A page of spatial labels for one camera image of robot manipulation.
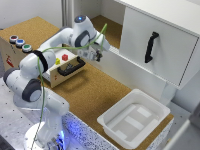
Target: brown work surface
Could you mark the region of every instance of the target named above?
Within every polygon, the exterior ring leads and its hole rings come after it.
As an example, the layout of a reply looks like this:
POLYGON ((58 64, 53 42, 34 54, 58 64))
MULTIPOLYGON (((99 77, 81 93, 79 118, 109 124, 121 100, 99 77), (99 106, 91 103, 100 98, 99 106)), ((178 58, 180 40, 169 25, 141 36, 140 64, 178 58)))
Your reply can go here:
MULTIPOLYGON (((9 37, 16 34, 37 49, 57 31, 57 27, 36 17, 0 31, 0 36, 9 41, 9 37)), ((45 86, 50 88, 48 82, 45 82, 45 86)), ((127 95, 131 89, 87 63, 83 71, 52 90, 69 102, 71 112, 120 150, 123 149, 104 133, 102 126, 97 123, 97 118, 127 95)), ((146 149, 172 119, 172 115, 166 117, 137 150, 146 149)))
POLYGON ((122 25, 113 22, 112 20, 105 18, 103 16, 97 16, 93 19, 91 19, 94 27, 97 31, 101 31, 105 23, 108 24, 108 28, 106 31, 106 39, 109 41, 109 43, 116 47, 120 48, 120 42, 121 42, 121 35, 122 35, 122 25))

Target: black handle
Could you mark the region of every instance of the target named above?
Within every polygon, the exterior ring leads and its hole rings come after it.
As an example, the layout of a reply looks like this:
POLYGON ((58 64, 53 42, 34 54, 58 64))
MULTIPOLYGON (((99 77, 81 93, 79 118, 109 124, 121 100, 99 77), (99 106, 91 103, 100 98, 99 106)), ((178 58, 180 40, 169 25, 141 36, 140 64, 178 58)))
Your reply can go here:
POLYGON ((70 75, 71 73, 75 72, 76 70, 80 69, 81 67, 85 66, 85 62, 80 58, 77 57, 77 61, 79 62, 78 65, 74 66, 73 68, 69 68, 66 70, 62 70, 60 67, 58 67, 58 73, 64 77, 70 75))
POLYGON ((159 34, 156 32, 153 32, 152 36, 149 39, 148 46, 147 46, 147 52, 145 55, 145 63, 149 63, 153 59, 153 57, 151 56, 151 51, 153 48, 154 39, 156 39, 157 37, 159 37, 159 34))

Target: cable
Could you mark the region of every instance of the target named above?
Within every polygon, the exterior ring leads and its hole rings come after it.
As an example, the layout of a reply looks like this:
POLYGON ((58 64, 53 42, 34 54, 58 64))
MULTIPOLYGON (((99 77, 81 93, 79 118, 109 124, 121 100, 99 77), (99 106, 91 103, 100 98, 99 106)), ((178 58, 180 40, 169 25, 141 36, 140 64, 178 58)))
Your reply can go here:
MULTIPOLYGON (((90 45, 94 44, 94 42, 96 42, 96 40, 103 34, 103 41, 101 43, 101 51, 103 49, 103 42, 105 40, 105 33, 106 33, 106 30, 107 30, 107 24, 104 25, 103 29, 101 30, 100 34, 98 35, 98 37, 96 37, 92 42, 90 42, 89 44, 83 46, 83 47, 51 47, 51 48, 47 48, 45 50, 43 50, 42 52, 46 52, 47 50, 50 50, 50 49, 70 49, 70 50, 78 50, 78 49, 83 49, 83 48, 86 48, 86 47, 89 47, 90 45)), ((32 143, 32 146, 31 146, 31 150, 33 149, 33 145, 34 145, 34 142, 35 142, 35 139, 36 139, 36 136, 38 134, 38 131, 40 129, 40 125, 42 123, 42 117, 43 117, 43 111, 44 111, 44 101, 45 101, 45 90, 44 90, 44 81, 43 81, 43 77, 42 77, 42 72, 40 70, 40 59, 38 57, 38 70, 39 70, 39 73, 40 73, 40 80, 42 82, 42 90, 43 90, 43 101, 42 101, 42 110, 41 110, 41 117, 40 117, 40 122, 39 122, 39 126, 37 128, 37 131, 35 133, 35 137, 34 137, 34 140, 33 140, 33 143, 32 143)))

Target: white robotic arm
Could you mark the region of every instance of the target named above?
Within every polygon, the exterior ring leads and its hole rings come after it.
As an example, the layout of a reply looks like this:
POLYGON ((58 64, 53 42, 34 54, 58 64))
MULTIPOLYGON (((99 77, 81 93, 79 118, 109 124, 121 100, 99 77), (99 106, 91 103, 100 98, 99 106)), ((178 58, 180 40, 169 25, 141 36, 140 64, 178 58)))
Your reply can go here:
MULTIPOLYGON (((62 115, 69 111, 69 104, 65 99, 45 88, 41 89, 41 82, 37 79, 39 76, 39 66, 42 73, 51 68, 56 56, 52 49, 43 52, 47 48, 56 47, 59 44, 68 44, 72 47, 82 47, 90 43, 99 36, 86 16, 78 16, 75 18, 74 28, 64 28, 45 41, 37 51, 26 56, 19 64, 19 69, 11 68, 4 74, 4 82, 14 94, 14 103, 17 107, 23 109, 41 109, 43 103, 42 92, 45 92, 44 106, 49 110, 46 122, 37 134, 35 142, 38 150, 49 149, 48 143, 62 131, 62 115)), ((79 50, 80 56, 90 60, 100 61, 99 49, 108 51, 110 45, 104 35, 100 35, 95 41, 93 48, 95 52, 91 52, 88 48, 79 50)), ((25 144, 25 149, 30 149, 30 145, 25 144)))

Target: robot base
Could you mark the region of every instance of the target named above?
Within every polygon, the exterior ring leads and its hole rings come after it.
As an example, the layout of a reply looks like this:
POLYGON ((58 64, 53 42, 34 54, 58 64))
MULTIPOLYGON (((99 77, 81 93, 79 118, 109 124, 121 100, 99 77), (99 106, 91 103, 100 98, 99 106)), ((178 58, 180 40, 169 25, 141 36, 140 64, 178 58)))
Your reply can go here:
MULTIPOLYGON (((35 137, 35 133, 37 131, 38 126, 39 126, 39 123, 37 123, 34 126, 32 126, 26 132, 25 137, 24 137, 24 149, 25 150, 31 150, 31 147, 32 147, 32 144, 33 144, 33 139, 35 137)), ((70 138, 66 134, 65 134, 65 136, 63 138, 64 138, 64 150, 66 150, 68 145, 69 145, 70 138)), ((44 148, 41 148, 39 146, 39 142, 35 141, 32 150, 49 150, 49 147, 46 145, 44 148)))

